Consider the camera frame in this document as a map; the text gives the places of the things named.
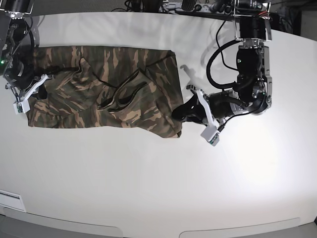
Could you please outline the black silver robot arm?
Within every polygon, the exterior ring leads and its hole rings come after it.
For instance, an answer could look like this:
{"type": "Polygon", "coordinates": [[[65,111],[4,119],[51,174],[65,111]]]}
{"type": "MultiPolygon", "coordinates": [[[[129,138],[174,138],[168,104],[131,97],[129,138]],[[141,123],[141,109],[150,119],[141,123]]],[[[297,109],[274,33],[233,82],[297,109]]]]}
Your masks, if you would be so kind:
{"type": "Polygon", "coordinates": [[[0,75],[5,88],[14,94],[16,103],[34,96],[46,97],[42,85],[51,76],[35,69],[33,0],[2,0],[0,2],[0,75]]]}
{"type": "Polygon", "coordinates": [[[193,85],[186,88],[193,94],[185,104],[172,113],[180,122],[208,124],[207,114],[224,123],[237,115],[263,113],[271,106],[272,77],[269,71],[269,48],[266,41],[272,39],[270,28],[270,3],[265,0],[215,0],[212,4],[198,4],[194,0],[185,0],[181,4],[181,13],[194,16],[221,19],[224,23],[234,23],[234,40],[219,45],[206,66],[208,82],[218,93],[203,94],[207,103],[204,108],[199,101],[199,90],[193,85]],[[223,51],[238,45],[235,71],[237,79],[231,83],[217,83],[211,76],[212,63],[223,51]]]}

